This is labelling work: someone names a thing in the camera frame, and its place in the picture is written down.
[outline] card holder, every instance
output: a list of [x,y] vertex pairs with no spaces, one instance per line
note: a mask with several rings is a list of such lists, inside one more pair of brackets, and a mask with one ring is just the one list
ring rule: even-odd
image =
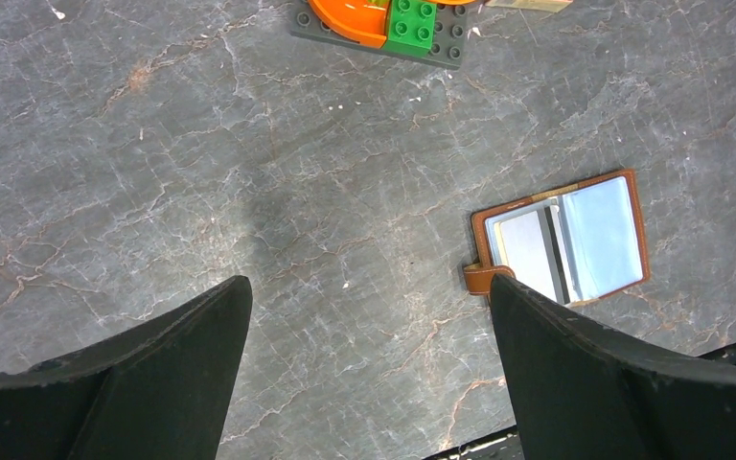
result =
[[[617,180],[610,182],[609,184],[605,184],[606,182],[619,177],[623,177],[624,182]],[[600,211],[599,207],[591,206],[590,201],[592,199],[602,199],[602,196],[604,196],[606,201],[609,200],[610,191],[604,190],[603,187],[610,187],[610,184],[615,184],[616,182],[619,184],[614,185],[615,187],[621,186],[623,183],[627,185],[627,194],[625,199],[630,202],[629,211],[627,210],[628,208],[622,209],[619,206],[603,206],[603,211]],[[546,218],[540,217],[541,228],[545,228],[546,222],[554,222],[555,224],[555,227],[549,229],[548,232],[552,235],[554,240],[553,242],[546,240],[545,248],[546,251],[548,251],[548,260],[550,264],[559,264],[562,262],[560,268],[556,270],[556,272],[552,272],[551,277],[551,283],[554,285],[554,291],[557,293],[556,298],[559,303],[565,303],[567,305],[587,303],[612,295],[614,292],[642,283],[650,278],[650,264],[648,262],[644,223],[642,220],[638,192],[636,189],[635,171],[620,170],[592,177],[560,189],[528,196],[526,198],[495,206],[494,208],[473,214],[471,223],[472,231],[474,233],[475,247],[478,250],[479,262],[478,264],[467,266],[464,269],[467,289],[471,294],[488,295],[492,278],[496,273],[502,273],[514,278],[518,277],[517,271],[513,270],[511,266],[494,263],[494,259],[498,259],[499,261],[505,260],[506,251],[503,250],[504,254],[500,254],[502,246],[501,249],[494,246],[496,242],[490,241],[490,235],[497,235],[497,238],[503,240],[506,240],[506,236],[500,235],[500,223],[498,223],[497,226],[493,225],[491,228],[488,228],[488,219],[495,221],[494,218],[502,215],[516,215],[518,214],[517,210],[542,202],[548,203],[546,204],[546,207],[551,203],[558,203],[558,209],[562,209],[564,204],[568,208],[561,211],[568,213],[563,214],[563,225],[557,224],[559,214],[556,209],[553,210],[552,214],[546,211]],[[628,236],[620,236],[620,238],[635,240],[635,246],[631,245],[629,241],[627,244],[625,244],[624,241],[618,241],[616,243],[617,247],[622,247],[619,246],[619,244],[623,244],[625,247],[630,247],[629,252],[630,254],[633,254],[634,257],[626,256],[626,258],[635,259],[636,265],[640,265],[640,267],[635,268],[632,274],[623,278],[629,280],[628,283],[624,284],[624,286],[620,284],[621,282],[619,278],[606,280],[596,279],[596,272],[603,272],[603,264],[614,264],[615,266],[619,266],[620,264],[624,265],[625,263],[619,260],[611,262],[601,253],[602,251],[597,253],[597,249],[592,248],[593,244],[591,244],[592,238],[590,235],[590,225],[586,226],[586,223],[591,223],[592,221],[594,223],[605,221],[621,224],[621,227],[617,225],[616,229],[621,233],[628,234]],[[523,249],[523,247],[518,247],[517,245],[515,245],[514,248]],[[589,269],[594,272],[594,275],[587,273]],[[521,278],[528,278],[527,275],[529,275],[528,272],[524,273],[521,270]],[[570,275],[576,275],[573,278],[577,283],[574,283],[574,281],[571,280],[572,277]]]

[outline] lego duplo brick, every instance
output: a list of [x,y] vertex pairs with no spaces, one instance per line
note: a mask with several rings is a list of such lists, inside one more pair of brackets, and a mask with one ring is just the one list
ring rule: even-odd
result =
[[433,45],[436,5],[423,0],[391,0],[383,50],[424,56]]
[[450,70],[458,69],[464,58],[464,43],[468,31],[468,10],[463,5],[454,7],[436,5],[436,20],[433,23],[433,42],[430,45],[430,51],[424,56],[416,57],[386,51],[381,48],[362,46],[332,31],[314,14],[308,2],[294,0],[294,4],[294,10],[290,17],[289,33],[295,36]]

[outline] brown leather card holder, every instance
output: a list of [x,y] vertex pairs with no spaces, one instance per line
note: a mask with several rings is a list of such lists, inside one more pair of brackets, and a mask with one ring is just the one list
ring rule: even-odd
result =
[[479,262],[478,264],[469,265],[464,268],[464,279],[467,284],[467,290],[473,295],[488,295],[490,291],[490,284],[492,282],[492,278],[496,273],[502,273],[502,274],[512,276],[515,278],[518,276],[518,274],[515,273],[508,266],[505,266],[505,265],[495,266],[493,264],[491,242],[489,241],[487,237],[487,230],[485,228],[485,222],[487,221],[487,219],[493,218],[495,216],[498,216],[504,213],[514,211],[518,208],[522,208],[524,206],[528,206],[530,204],[537,203],[539,201],[543,201],[543,200],[546,200],[554,196],[562,196],[562,195],[569,194],[571,192],[575,192],[575,191],[578,191],[578,190],[581,190],[587,187],[591,187],[593,185],[597,185],[602,182],[605,182],[605,181],[608,181],[608,180],[611,180],[611,179],[614,179],[620,176],[626,179],[626,182],[628,185],[628,191],[629,191],[631,208],[632,208],[633,223],[635,225],[635,234],[636,234],[637,243],[638,243],[639,258],[641,261],[641,269],[642,269],[643,276],[640,280],[636,281],[635,283],[631,283],[629,285],[623,286],[615,291],[602,295],[599,298],[606,297],[608,295],[612,295],[614,294],[614,292],[617,292],[624,288],[628,288],[629,286],[633,286],[635,284],[647,281],[650,278],[650,264],[648,262],[648,249],[647,249],[647,242],[646,242],[646,237],[645,237],[644,221],[642,220],[642,211],[641,211],[641,207],[639,204],[638,191],[636,189],[636,175],[635,175],[634,170],[625,169],[625,170],[620,170],[620,171],[611,172],[608,174],[592,177],[590,179],[586,179],[581,182],[577,182],[575,184],[568,185],[566,187],[561,187],[559,189],[551,190],[551,191],[544,192],[541,194],[528,196],[526,198],[518,199],[516,201],[512,201],[506,204],[495,206],[493,208],[473,214],[471,218],[471,223],[472,223],[472,231],[474,233],[474,238],[475,238],[475,247],[478,250]]

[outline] lego stud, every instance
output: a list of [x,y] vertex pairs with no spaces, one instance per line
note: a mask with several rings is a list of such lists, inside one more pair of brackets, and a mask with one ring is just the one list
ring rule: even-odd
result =
[[407,24],[403,22],[397,22],[394,25],[394,32],[396,32],[396,35],[405,35],[407,34]]
[[304,12],[301,12],[300,14],[298,14],[295,20],[297,20],[297,24],[301,27],[307,27],[309,26],[309,23],[311,23],[311,18],[309,17],[308,14]]
[[420,27],[418,31],[416,31],[416,36],[421,41],[426,41],[428,38],[430,38],[430,31],[427,29],[427,27]]
[[423,3],[421,7],[419,7],[419,16],[421,16],[423,19],[428,19],[434,13],[436,13],[436,9],[431,3]]

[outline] gray marble surface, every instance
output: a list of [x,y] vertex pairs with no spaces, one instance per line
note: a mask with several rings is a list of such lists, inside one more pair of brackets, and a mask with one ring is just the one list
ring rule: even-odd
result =
[[430,455],[514,422],[462,288],[471,212],[621,167],[654,278],[584,313],[736,339],[736,1],[487,8],[454,72],[291,37],[289,11],[0,1],[0,371],[243,274],[218,458]]

